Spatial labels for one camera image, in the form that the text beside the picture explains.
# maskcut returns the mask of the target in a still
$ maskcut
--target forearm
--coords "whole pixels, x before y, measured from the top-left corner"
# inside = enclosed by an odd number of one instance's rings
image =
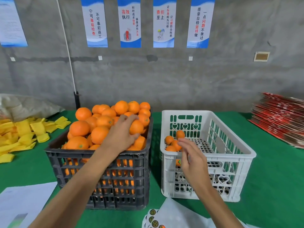
[[[29,228],[75,227],[100,176],[112,162],[112,157],[106,154],[103,150],[96,153],[96,156],[100,156],[98,158],[94,158],[94,154],[41,211]]]
[[[217,228],[244,228],[211,184],[200,187],[196,194]]]

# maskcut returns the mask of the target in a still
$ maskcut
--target stack of red cardboard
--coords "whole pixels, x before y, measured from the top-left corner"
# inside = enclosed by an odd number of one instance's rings
[[[249,120],[288,144],[304,149],[304,100],[261,93]]]

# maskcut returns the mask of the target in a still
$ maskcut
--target white conduit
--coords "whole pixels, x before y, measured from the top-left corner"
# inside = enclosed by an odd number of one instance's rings
[[[61,15],[61,10],[60,10],[60,6],[59,6],[59,2],[58,2],[58,0],[56,0],[56,1],[57,1],[58,10],[59,10],[59,15],[60,15],[60,20],[61,20],[61,24],[62,24],[62,28],[63,28],[65,44],[66,44],[66,46],[67,46],[67,55],[69,56],[69,61],[70,61],[70,68],[71,68],[71,73],[72,73],[74,91],[75,91],[75,94],[76,94],[76,86],[75,86],[74,72],[73,72],[73,68],[72,68],[72,62],[71,62],[71,56],[70,56],[69,45],[67,44],[67,39],[66,39],[67,36],[66,36],[66,34],[65,34],[65,29],[64,29],[64,25],[63,25],[63,20],[62,20],[62,15]]]

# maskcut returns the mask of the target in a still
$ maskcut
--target green tablecloth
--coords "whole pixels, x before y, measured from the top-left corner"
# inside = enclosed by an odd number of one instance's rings
[[[64,111],[55,116],[75,121],[75,111]],[[304,151],[274,138],[249,123],[248,114],[220,112],[216,115],[255,152],[241,201],[227,203],[243,222],[262,228],[302,227],[304,224],[304,181],[302,170]],[[141,211],[85,210],[77,227],[141,227],[142,219],[151,208],[160,208],[165,197],[160,191],[161,113],[153,113],[154,127],[151,143],[150,200]],[[56,130],[51,139],[63,130]],[[33,150],[17,152],[11,163],[0,164],[0,192],[6,187],[40,184],[56,181],[50,162],[44,152],[48,142],[37,144]],[[51,198],[59,191],[57,186]],[[210,217],[198,200],[176,199],[191,210]]]

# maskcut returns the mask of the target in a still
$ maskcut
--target wall sign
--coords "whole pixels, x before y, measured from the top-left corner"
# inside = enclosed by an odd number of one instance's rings
[[[176,0],[153,0],[153,47],[173,48]]]
[[[207,48],[215,0],[192,0],[187,48]]]
[[[81,0],[88,47],[108,47],[103,0]]]
[[[0,43],[3,47],[26,47],[14,0],[0,0]]]
[[[120,47],[141,48],[140,0],[117,0]]]

